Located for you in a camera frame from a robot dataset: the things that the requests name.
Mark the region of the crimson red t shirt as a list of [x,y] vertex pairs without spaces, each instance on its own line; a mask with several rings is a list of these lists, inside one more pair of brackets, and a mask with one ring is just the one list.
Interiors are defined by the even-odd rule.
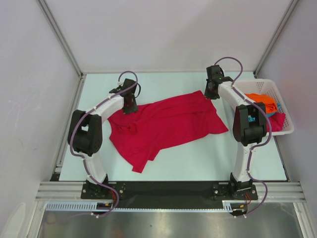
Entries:
[[110,141],[137,173],[162,149],[228,132],[201,91],[140,105],[137,112],[128,115],[119,110],[108,122]]

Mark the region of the white perforated plastic basket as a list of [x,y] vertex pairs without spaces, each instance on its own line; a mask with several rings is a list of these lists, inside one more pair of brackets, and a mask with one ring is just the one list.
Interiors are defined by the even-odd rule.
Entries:
[[290,118],[290,115],[288,113],[288,110],[283,102],[283,99],[278,91],[278,88],[276,87],[275,83],[272,80],[269,80],[269,79],[248,79],[248,80],[238,79],[234,83],[234,86],[236,88],[238,88],[245,95],[252,94],[252,93],[265,94],[265,95],[272,97],[273,99],[275,99],[276,102],[279,102],[281,104],[281,109],[278,112],[286,114],[283,129],[282,129],[282,131],[272,132],[272,136],[291,134],[294,131],[294,126],[293,126],[292,120]]

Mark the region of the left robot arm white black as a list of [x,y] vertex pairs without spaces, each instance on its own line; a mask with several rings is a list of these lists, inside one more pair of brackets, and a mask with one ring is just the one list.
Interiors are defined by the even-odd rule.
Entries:
[[103,123],[115,112],[124,114],[138,110],[136,89],[141,90],[138,80],[126,78],[118,82],[117,88],[88,111],[75,110],[72,114],[67,142],[70,153],[81,158],[86,172],[87,184],[93,185],[92,192],[98,198],[106,197],[109,192],[113,200],[119,200],[118,193],[107,183],[107,173],[103,168],[99,150],[103,143]]

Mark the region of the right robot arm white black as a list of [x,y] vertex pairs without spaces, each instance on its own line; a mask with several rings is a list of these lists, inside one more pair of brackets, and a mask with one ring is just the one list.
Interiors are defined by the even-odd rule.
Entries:
[[234,112],[232,132],[238,142],[236,162],[227,185],[217,185],[214,198],[247,199],[256,194],[251,168],[254,149],[266,136],[266,115],[264,103],[254,103],[225,76],[219,65],[207,67],[205,97],[211,100],[224,99]]

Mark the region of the teal t shirt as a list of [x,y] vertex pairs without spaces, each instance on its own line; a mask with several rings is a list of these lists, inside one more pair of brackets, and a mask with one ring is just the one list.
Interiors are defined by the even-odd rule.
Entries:
[[266,115],[268,117],[273,116],[276,112],[281,109],[281,104],[275,100],[263,102],[265,105]]

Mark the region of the orange t shirt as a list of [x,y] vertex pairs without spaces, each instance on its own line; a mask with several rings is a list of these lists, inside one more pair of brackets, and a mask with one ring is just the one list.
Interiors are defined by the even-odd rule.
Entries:
[[252,94],[246,94],[246,96],[257,103],[263,103],[263,102],[275,100],[272,97],[265,94],[252,93]]

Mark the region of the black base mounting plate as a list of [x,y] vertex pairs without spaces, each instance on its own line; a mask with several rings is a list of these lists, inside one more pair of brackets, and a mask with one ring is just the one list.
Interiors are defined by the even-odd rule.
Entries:
[[[89,185],[87,181],[84,183],[82,199],[112,199],[112,195],[105,188]],[[228,181],[108,181],[107,183],[118,193],[118,208],[123,209],[216,209],[222,206],[223,201],[234,200],[224,197],[214,198],[213,189],[217,185],[227,185]],[[243,203],[257,200],[256,190],[256,194],[252,194],[247,199],[234,201]]]

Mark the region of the right aluminium corner post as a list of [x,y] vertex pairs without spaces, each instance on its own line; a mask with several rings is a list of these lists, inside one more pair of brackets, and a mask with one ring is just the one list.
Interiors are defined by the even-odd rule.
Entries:
[[298,4],[300,3],[300,0],[291,0],[289,2],[289,5],[286,9],[286,11],[284,12],[281,20],[279,21],[271,39],[268,42],[268,45],[266,46],[262,56],[260,57],[255,70],[253,71],[253,76],[254,78],[257,78],[262,67],[264,66],[266,60],[268,59],[270,53],[272,52],[273,48],[275,47],[279,37],[281,36],[281,34],[284,31],[284,28],[287,26],[292,14],[294,13],[295,9],[297,8]]

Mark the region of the aluminium corner post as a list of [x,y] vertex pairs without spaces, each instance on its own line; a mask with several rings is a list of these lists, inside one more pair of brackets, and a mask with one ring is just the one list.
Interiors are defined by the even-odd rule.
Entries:
[[59,42],[61,48],[63,49],[64,53],[66,54],[66,57],[68,58],[71,66],[73,67],[74,71],[76,72],[77,76],[81,78],[83,76],[83,72],[80,69],[80,66],[75,59],[75,56],[64,36],[62,33],[61,28],[58,25],[57,20],[55,19],[48,3],[46,0],[36,0],[37,4],[39,5],[45,19],[47,20],[52,32],[57,38],[57,41]]
[[271,39],[268,42],[268,45],[266,46],[262,56],[260,57],[255,70],[253,71],[253,76],[254,78],[257,78],[262,67],[264,66],[266,60],[268,59],[270,53],[272,52],[273,48],[275,47],[279,37],[281,36],[281,34],[284,31],[284,28],[287,26],[292,14],[294,13],[295,9],[297,8],[298,4],[300,3],[300,0],[291,0],[289,2],[289,5],[286,9],[286,11],[284,12],[281,20],[279,21]]

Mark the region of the left aluminium corner post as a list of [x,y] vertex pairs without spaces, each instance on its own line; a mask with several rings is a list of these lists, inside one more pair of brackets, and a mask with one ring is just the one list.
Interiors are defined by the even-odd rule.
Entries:
[[73,67],[74,71],[76,72],[77,76],[81,78],[83,76],[83,72],[80,69],[80,66],[75,59],[75,56],[64,36],[62,33],[61,28],[58,25],[57,20],[55,19],[48,3],[46,0],[36,0],[37,4],[39,5],[45,19],[47,20],[52,32],[57,38],[57,41],[59,42],[61,48],[63,49],[64,53],[66,54],[66,57],[68,58],[71,66]]

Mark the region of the aluminium frame rail front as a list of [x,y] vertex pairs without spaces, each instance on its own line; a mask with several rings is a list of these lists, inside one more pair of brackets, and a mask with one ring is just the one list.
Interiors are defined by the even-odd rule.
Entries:
[[[47,181],[42,182],[36,194],[36,201],[79,201],[82,181]],[[305,203],[306,199],[298,182],[267,182],[265,202]]]

